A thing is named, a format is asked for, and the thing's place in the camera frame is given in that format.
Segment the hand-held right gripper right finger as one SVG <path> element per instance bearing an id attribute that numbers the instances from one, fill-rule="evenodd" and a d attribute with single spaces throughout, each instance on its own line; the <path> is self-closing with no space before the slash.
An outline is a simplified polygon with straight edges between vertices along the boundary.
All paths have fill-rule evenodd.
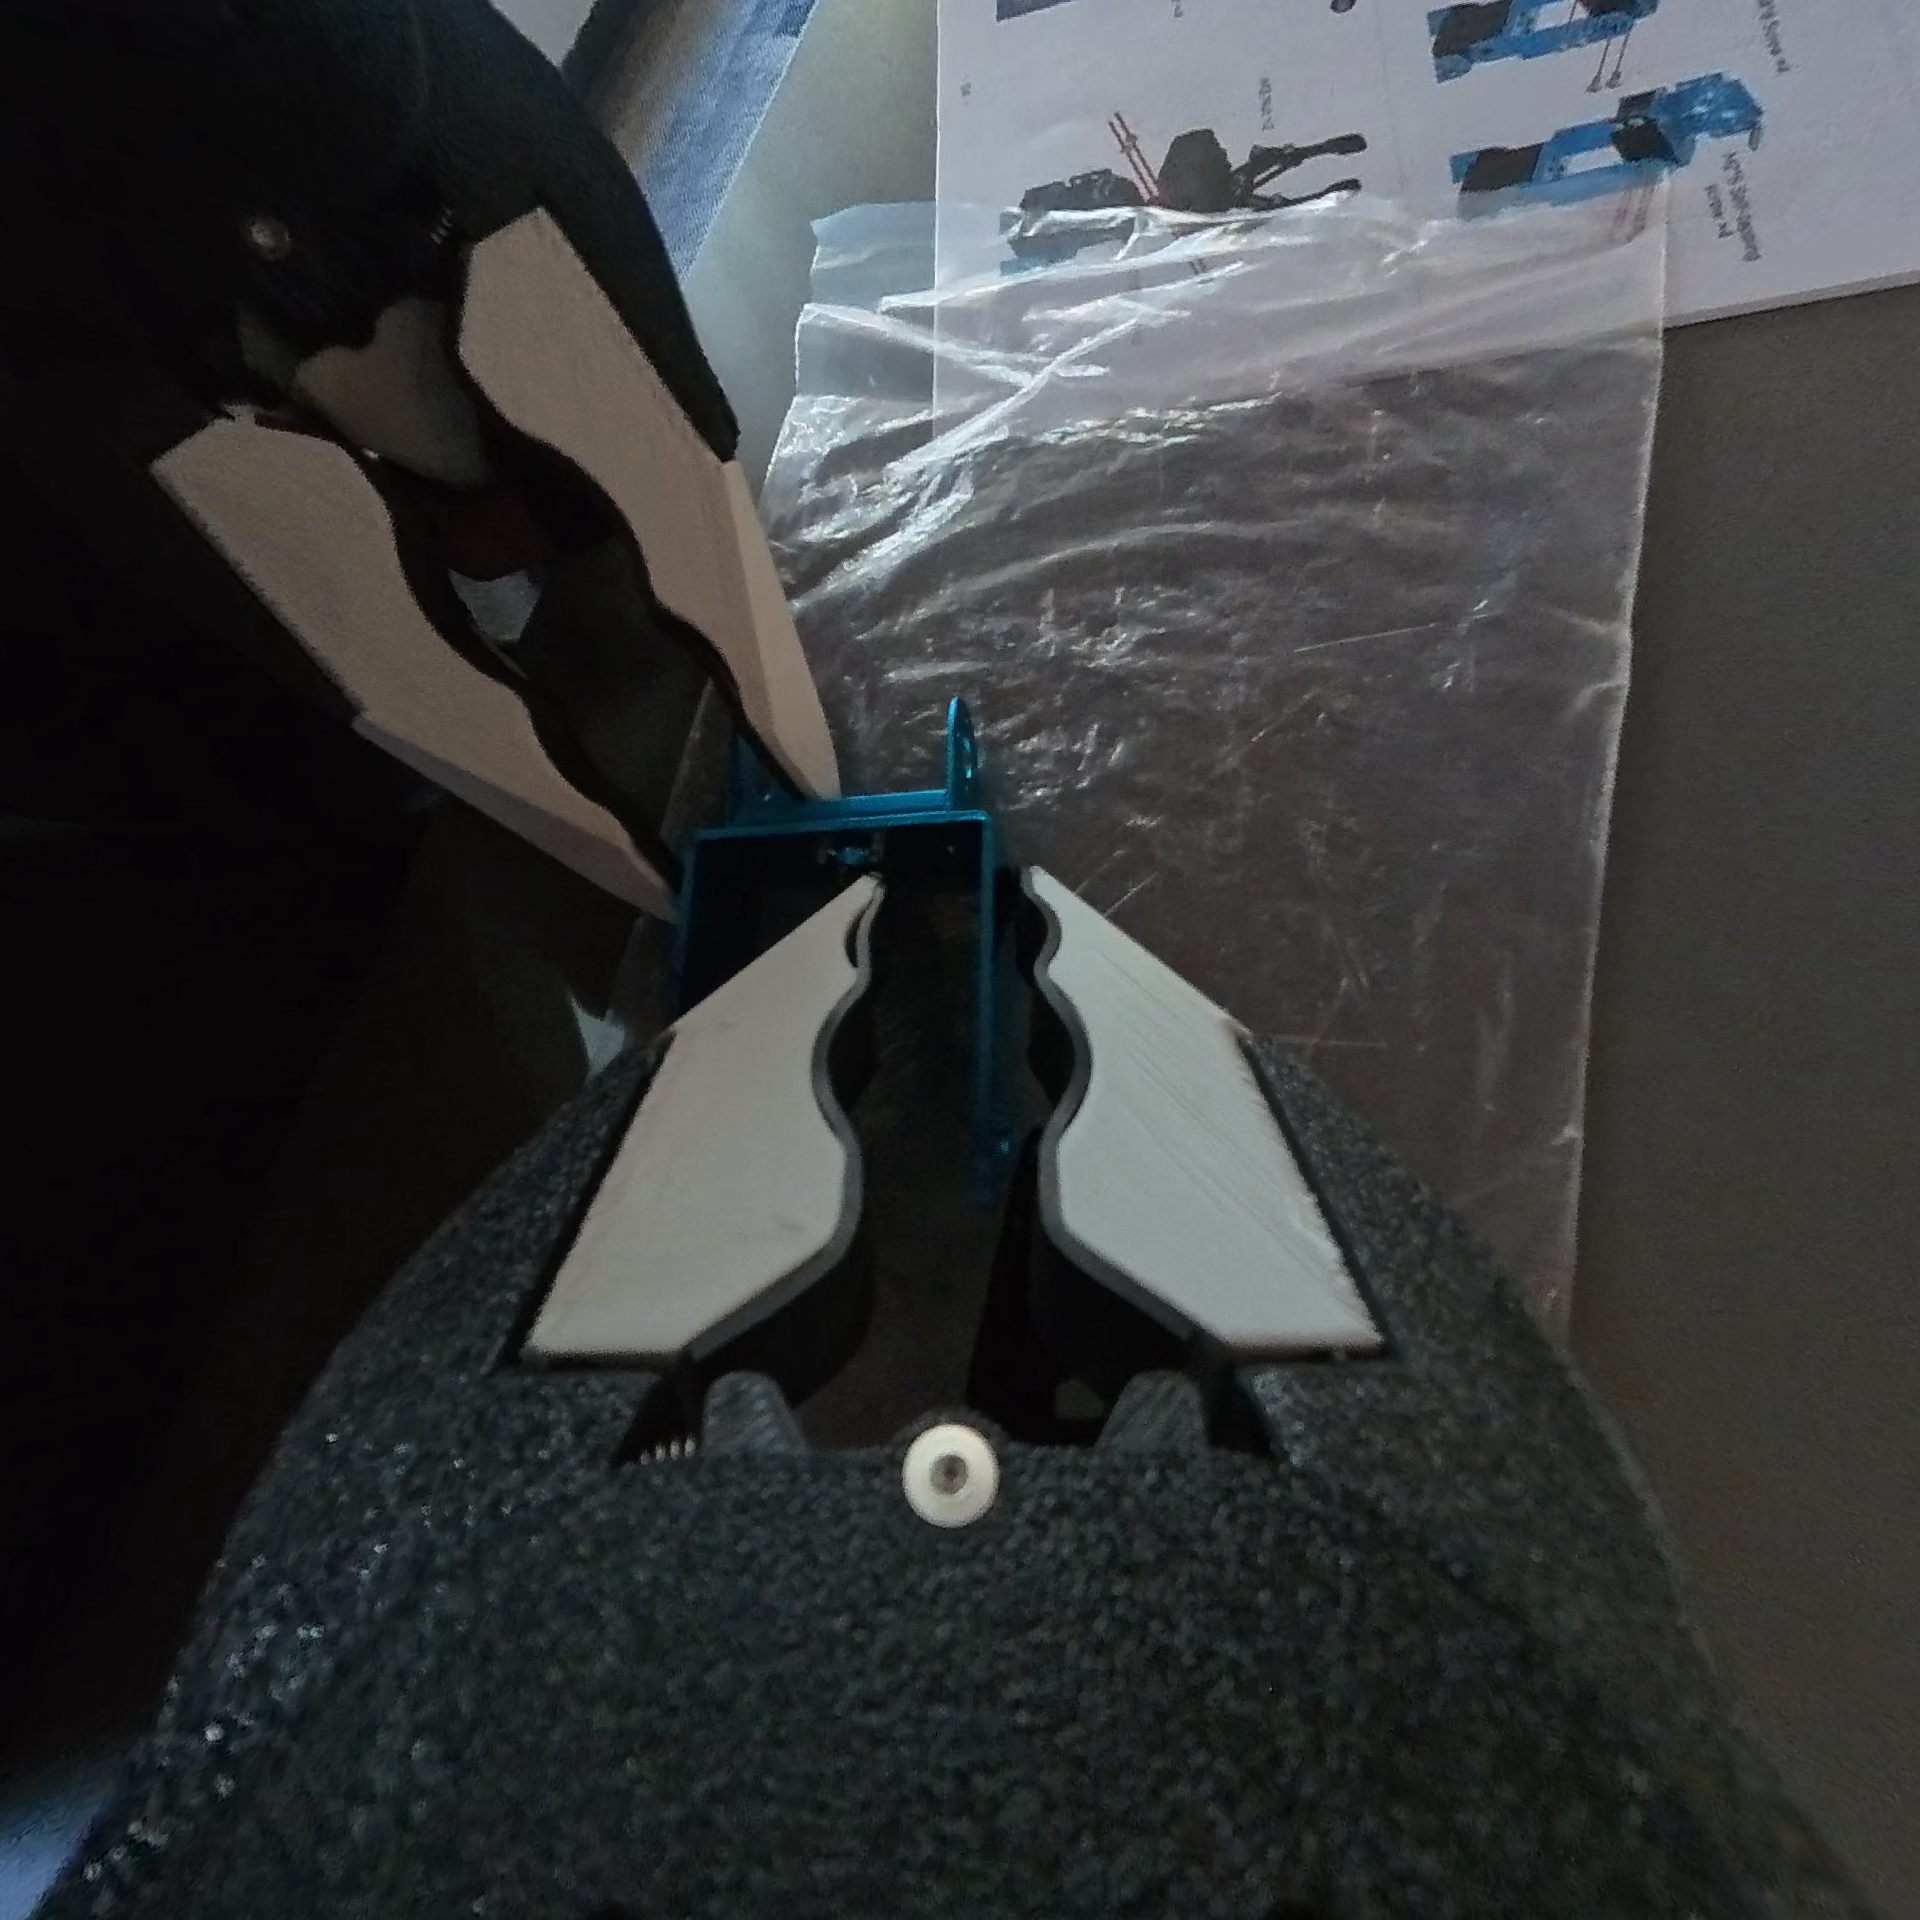
<path id="1" fill-rule="evenodd" d="M 1065 1033 L 1040 1220 L 1072 1268 L 1215 1352 L 1382 1352 L 1249 1030 L 1041 865 L 1031 975 Z"/>

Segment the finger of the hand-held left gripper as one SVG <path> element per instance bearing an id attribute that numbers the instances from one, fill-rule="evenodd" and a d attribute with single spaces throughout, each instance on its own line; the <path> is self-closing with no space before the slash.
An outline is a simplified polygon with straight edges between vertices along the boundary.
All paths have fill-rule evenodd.
<path id="1" fill-rule="evenodd" d="M 708 447 L 543 207 L 471 248 L 457 352 L 510 428 L 608 499 L 660 611 L 717 656 L 775 771 L 808 800 L 839 798 L 822 697 L 745 471 Z"/>
<path id="2" fill-rule="evenodd" d="M 358 736 L 599 891 L 658 921 L 673 915 L 673 887 L 562 774 L 521 695 L 420 607 L 393 515 L 348 447 L 214 417 L 150 476 L 345 695 Z"/>

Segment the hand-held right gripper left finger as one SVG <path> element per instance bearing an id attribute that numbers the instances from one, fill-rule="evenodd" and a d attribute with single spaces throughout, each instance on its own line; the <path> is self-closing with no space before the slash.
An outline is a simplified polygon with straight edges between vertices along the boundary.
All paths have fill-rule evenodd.
<path id="1" fill-rule="evenodd" d="M 844 1262 L 861 1163 L 829 1054 L 872 983 L 882 895 L 852 880 L 672 1021 L 527 1361 L 712 1360 Z"/>

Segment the blue metal bracket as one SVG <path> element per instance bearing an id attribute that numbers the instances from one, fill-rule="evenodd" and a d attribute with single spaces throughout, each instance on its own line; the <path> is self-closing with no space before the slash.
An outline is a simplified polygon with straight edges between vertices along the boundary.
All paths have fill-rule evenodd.
<path id="1" fill-rule="evenodd" d="M 966 907 L 969 1195 L 977 1209 L 992 1209 L 1017 1159 L 1005 1067 L 1014 993 L 1012 883 L 966 702 L 948 702 L 943 776 L 922 788 L 799 800 L 754 745 L 733 734 L 721 820 L 695 832 L 684 856 L 672 949 L 673 1017 L 727 984 L 857 878 L 879 878 L 889 902 L 945 895 Z"/>

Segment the clear plastic bag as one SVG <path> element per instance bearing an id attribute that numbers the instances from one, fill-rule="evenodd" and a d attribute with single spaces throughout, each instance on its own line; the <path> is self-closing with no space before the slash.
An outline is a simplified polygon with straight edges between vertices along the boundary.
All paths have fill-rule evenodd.
<path id="1" fill-rule="evenodd" d="M 813 227 L 765 516 L 852 785 L 1281 1040 L 1568 1331 L 1666 191 Z"/>

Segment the person's left hand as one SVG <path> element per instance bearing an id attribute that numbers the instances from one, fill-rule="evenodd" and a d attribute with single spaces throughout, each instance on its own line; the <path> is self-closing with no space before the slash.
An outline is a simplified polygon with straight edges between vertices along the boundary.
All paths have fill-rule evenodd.
<path id="1" fill-rule="evenodd" d="M 413 499 L 428 555 L 466 581 L 543 572 L 569 551 L 564 521 L 518 478 L 497 476 L 482 486 L 417 480 Z"/>

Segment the white assembly instruction booklet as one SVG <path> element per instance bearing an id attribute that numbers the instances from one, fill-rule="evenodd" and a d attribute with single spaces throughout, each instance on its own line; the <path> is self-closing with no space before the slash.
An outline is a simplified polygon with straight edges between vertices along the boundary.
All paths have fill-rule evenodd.
<path id="1" fill-rule="evenodd" d="M 941 1 L 937 278 L 1349 203 L 1658 201 L 1668 316 L 1914 280 L 1914 1 Z"/>

